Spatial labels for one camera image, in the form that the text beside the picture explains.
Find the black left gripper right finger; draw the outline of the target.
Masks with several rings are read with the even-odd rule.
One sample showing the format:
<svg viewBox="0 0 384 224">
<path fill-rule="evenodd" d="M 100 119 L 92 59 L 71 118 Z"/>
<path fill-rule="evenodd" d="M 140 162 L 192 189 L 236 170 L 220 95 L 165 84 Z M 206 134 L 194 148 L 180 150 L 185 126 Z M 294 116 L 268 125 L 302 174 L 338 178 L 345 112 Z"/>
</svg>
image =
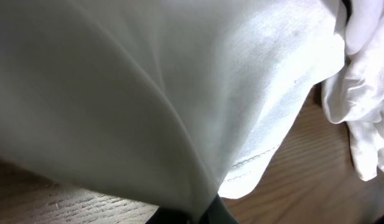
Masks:
<svg viewBox="0 0 384 224">
<path fill-rule="evenodd" d="M 230 213 L 219 195 L 202 215 L 199 224 L 239 224 L 238 220 Z"/>
</svg>

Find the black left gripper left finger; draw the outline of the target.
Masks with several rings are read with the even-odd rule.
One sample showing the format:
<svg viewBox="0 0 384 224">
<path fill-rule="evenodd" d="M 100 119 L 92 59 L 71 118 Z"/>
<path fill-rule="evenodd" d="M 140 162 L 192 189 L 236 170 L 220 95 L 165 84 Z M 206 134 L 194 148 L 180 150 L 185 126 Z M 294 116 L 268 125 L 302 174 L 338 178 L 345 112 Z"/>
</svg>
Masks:
<svg viewBox="0 0 384 224">
<path fill-rule="evenodd" d="M 146 224 L 189 224 L 189 216 L 181 211 L 159 207 Z"/>
</svg>

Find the white t-shirt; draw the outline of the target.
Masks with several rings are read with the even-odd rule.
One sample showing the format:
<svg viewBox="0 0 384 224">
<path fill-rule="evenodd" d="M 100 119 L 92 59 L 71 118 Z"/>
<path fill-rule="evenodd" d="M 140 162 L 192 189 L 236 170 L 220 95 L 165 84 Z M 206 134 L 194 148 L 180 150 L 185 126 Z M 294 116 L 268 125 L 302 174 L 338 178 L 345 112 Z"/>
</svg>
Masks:
<svg viewBox="0 0 384 224">
<path fill-rule="evenodd" d="M 0 1 L 0 157 L 194 221 L 256 187 L 317 83 L 384 173 L 384 1 Z"/>
</svg>

